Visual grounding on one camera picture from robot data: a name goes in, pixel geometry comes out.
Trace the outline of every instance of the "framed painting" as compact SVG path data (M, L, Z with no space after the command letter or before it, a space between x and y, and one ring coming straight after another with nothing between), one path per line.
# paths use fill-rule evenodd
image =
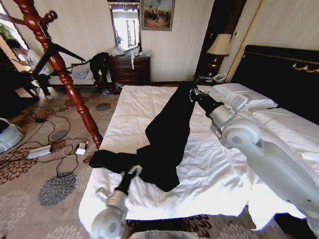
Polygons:
M175 0L142 0L142 30L171 31Z

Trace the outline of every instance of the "white device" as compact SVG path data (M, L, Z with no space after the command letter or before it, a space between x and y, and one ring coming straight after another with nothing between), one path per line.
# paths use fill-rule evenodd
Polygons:
M41 148L35 148L33 150L30 150L30 152L26 158L27 159L37 158L37 157L47 155L49 153L51 153L51 144L48 146L44 146Z
M81 155L85 154L85 151L86 151L85 147L86 147L85 143L80 143L79 147L76 149L75 153L81 154Z
M245 97L238 101L248 102ZM307 217L308 225L319 237L319 187L293 159L277 145L263 141L260 129L251 120L235 119L246 103L237 102L236 109L224 105L209 115L212 132L226 148L237 148L246 157L249 167L281 199L294 204Z
M24 133L19 126L10 123L7 119L0 118L0 120L2 121L0 153L2 153L19 143L24 138Z
M139 175L142 167L133 166L129 172L124 173L120 185L115 188L112 196L108 197L105 190L100 188L97 195L102 201L106 201L106 208L94 219L91 229L92 239L120 239L125 225L127 208L125 200L128 197L128 190L131 180Z
M226 79L226 74L223 73L223 74L217 74L216 76L214 76L212 78L214 81L218 82L218 83L223 83Z

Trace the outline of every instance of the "patterned rug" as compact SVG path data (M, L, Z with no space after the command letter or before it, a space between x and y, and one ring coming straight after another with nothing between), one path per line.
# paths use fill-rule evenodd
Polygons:
M119 96L99 95L93 88L81 88L80 92L104 135ZM53 96L51 101L40 96L39 102L10 119L23 129L25 137L15 148L0 155L0 238L89 238L79 222L78 207L92 170L83 159L93 154L95 145L63 88L56 89ZM85 155L77 159L64 157L87 139ZM26 159L31 149L45 145L51 145L51 154ZM207 239L291 238L274 220L262 231L251 231L254 227L245 209L239 217L199 215L148 222L129 220L123 238L146 230L196 232Z

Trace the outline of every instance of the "charger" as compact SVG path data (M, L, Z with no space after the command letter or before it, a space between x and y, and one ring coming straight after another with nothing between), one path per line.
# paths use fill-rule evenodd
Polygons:
M76 151L75 151L75 154L81 154L81 155L85 154L85 151L86 151L85 147L86 147L86 144L85 144L85 143L80 143L80 144L77 146L77 149L76 149Z

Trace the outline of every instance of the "wooden bedpost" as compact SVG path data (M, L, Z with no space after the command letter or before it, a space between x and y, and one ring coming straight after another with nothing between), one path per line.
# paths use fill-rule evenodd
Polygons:
M51 44L51 37L47 32L47 25L57 19L57 14L50 11L43 18L39 16L34 7L33 0L14 0L18 4L22 14L24 24L33 31L35 38L42 44L44 51L47 50ZM98 128L94 119L92 118L89 109L83 104L80 93L73 85L72 78L68 75L65 69L65 63L59 53L51 56L49 64L52 68L59 72L60 81L65 85L66 92L68 93L71 101L76 105L76 109L82 121L92 136L93 142L96 144L97 149L100 148L102 136L99 134Z

